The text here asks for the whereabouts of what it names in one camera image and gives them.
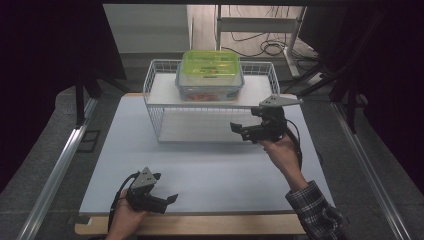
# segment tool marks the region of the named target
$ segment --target plaid sleeve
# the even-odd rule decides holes
[[[287,201],[299,217],[306,234],[311,239],[348,239],[344,231],[342,214],[332,207],[315,181],[297,192],[289,192]]]

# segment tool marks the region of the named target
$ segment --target white shelf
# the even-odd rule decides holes
[[[148,97],[147,105],[179,106],[179,107],[226,107],[226,108],[251,108],[258,106],[259,102],[269,97],[272,93],[267,75],[244,76],[245,84],[240,90],[235,101],[219,102],[192,102],[182,101],[178,88],[175,86],[174,73],[156,73]]]
[[[164,112],[158,141],[243,143],[240,134],[231,131],[230,122],[251,126],[261,121],[245,109],[170,108]]]

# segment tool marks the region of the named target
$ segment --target wire basket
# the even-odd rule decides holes
[[[231,132],[230,122],[257,125],[261,118],[251,115],[250,108],[280,87],[270,62],[240,62],[245,86],[235,101],[186,102],[175,86],[181,60],[153,60],[147,73],[144,101],[159,142],[242,142]]]

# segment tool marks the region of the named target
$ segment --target plastic container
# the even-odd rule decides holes
[[[178,66],[175,84],[183,101],[233,101],[244,85],[238,55],[188,51]]]

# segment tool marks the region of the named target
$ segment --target human hand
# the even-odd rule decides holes
[[[295,145],[287,134],[278,142],[268,140],[258,142],[264,147],[274,165],[283,173],[292,191],[298,191],[308,186],[300,171]]]
[[[123,240],[131,236],[140,227],[141,222],[147,217],[148,212],[136,212],[128,203],[125,196],[127,190],[121,192],[119,202],[116,206],[115,216],[106,240]]]

